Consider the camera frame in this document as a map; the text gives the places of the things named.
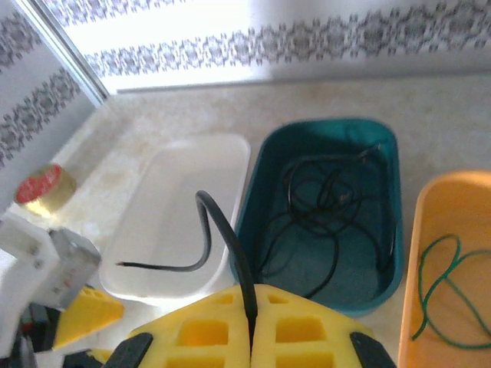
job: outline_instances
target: orange plastic tray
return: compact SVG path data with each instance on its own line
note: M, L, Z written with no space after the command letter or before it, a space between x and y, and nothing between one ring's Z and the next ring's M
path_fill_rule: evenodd
M415 340L411 336L423 320L418 297L418 268L424 250L445 234L461 240L461 256L491 249L491 172L455 172L430 182L421 192L414 218L413 237L400 335L399 368L490 367L491 349L464 350L441 340L427 325ZM423 295L448 268L455 254L449 241L432 249L423 271ZM487 326L491 326L491 257L463 262L450 274L452 281L472 301ZM432 296L428 311L438 328L464 343L489 343L476 318L458 295L443 282Z

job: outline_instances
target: green wire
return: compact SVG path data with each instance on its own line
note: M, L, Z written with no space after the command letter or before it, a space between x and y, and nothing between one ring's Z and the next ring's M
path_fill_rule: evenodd
M435 280L435 282L432 283L430 286L430 289L428 290L427 294L423 296L423 267L424 263L426 261L426 258L430 251L437 246L439 243L441 243L443 240L446 239L453 239L456 241L456 251L455 255L453 256L452 262L450 263L450 266L448 269L445 270L445 272L438 277L438 279ZM470 257L475 257L478 255L491 255L491 249L482 249L478 251L471 251L464 256L460 257L460 251L462 249L462 245L460 243L460 238L455 235L455 234L447 234L444 235L437 240L435 240L433 243L431 243L428 248L425 249L423 254L421 255L421 263L420 267L418 270L418 296L420 299L421 303L421 308L423 309L423 322L421 323L420 328L418 331L411 337L411 340L416 340L424 331L426 328L427 324L431 326L433 331L438 335L440 339L448 343L449 345L453 347L459 347L461 349L468 349L468 350L479 350L479 349L489 349L491 348L491 343L481 343L481 344L471 344L471 343L460 343L458 341L452 340L449 337L445 336L433 323L431 320L430 316L428 315L428 302L430 300L431 295L433 292L437 289L438 285L442 282L445 281L448 283L448 285L455 291L455 293L464 301L466 306L472 311L474 317L477 319L479 322L479 325L482 327L486 335L488 335L491 338L491 330L489 327L486 326L485 322L481 318L479 312L477 311L476 307L474 307L473 303L469 300L469 298L453 283L452 280L449 279L449 275L452 271L454 271L462 262L464 262L466 259Z

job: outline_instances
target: red label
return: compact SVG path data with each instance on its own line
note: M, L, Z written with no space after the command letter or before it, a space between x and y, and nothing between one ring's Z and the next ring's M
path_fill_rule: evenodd
M61 167L54 165L40 176L29 176L18 187L15 199L18 203L27 203L48 193L56 185L61 175Z

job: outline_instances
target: white plastic part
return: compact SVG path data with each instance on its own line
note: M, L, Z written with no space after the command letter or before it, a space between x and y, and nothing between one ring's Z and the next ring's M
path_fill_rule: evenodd
M12 213L0 225L0 358L8 357L22 313L59 262L49 234Z
M103 253L100 276L107 292L123 299L162 305L170 299L199 299L231 285L228 250L211 220L212 251L199 270L154 271L116 263L196 263L204 242L195 194L201 189L207 191L234 226L249 157L249 144L234 134L182 140L158 153Z

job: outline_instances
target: plastic tray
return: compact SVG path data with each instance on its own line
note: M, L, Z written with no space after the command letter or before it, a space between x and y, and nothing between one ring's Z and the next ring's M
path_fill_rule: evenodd
M491 349L464 350L442 341L428 325L415 340L423 310L418 297L418 269L421 255L443 235L460 237L460 256L476 249L491 249L491 172L455 172L441 176L422 190L416 207L404 314L400 335L399 368L441 366L445 368L489 367ZM455 255L449 239L428 253L423 268L423 295L429 285L448 268ZM487 326L491 324L490 256L470 258L451 274L451 280L475 304ZM448 284L442 283L432 296L428 311L438 328L463 343L489 343L470 309Z
M390 245L391 235L395 234L394 256L390 267L384 273L378 272L374 266L374 249L371 245L366 245L366 238L356 231L346 231L340 239L341 252L334 276L313 300L351 317L359 317L372 311L395 292L404 268L397 142L386 126L372 120L340 119L292 123L276 130L265 140L236 227L253 272L257 238L270 218L278 213L278 207L281 206L279 201L283 200L279 196L285 167L302 157L357 154L375 144L380 144L377 154L387 164L386 169L373 167L370 172L361 174L360 181L367 192L388 198L393 221L380 208L370 206L364 207L360 216L365 225L374 230L374 236L381 243ZM271 284L301 294L309 282L308 278L312 278L313 274L324 277L327 273L333 256L332 247L323 247L319 251L318 243L301 235L292 235L289 238L282 236L281 242L286 241L294 246L303 244L302 251L295 257L299 261L299 257L305 256L306 266L292 268L290 272L283 273L287 276ZM389 252L387 247L383 251L385 254Z
M195 263L204 244L196 192L206 190L235 224L249 157L247 141L233 134L178 141L158 153L103 253L100 275L104 288L116 297L160 305L167 298L198 299L230 285L228 250L215 226L211 227L211 254L199 270L153 271L116 263Z

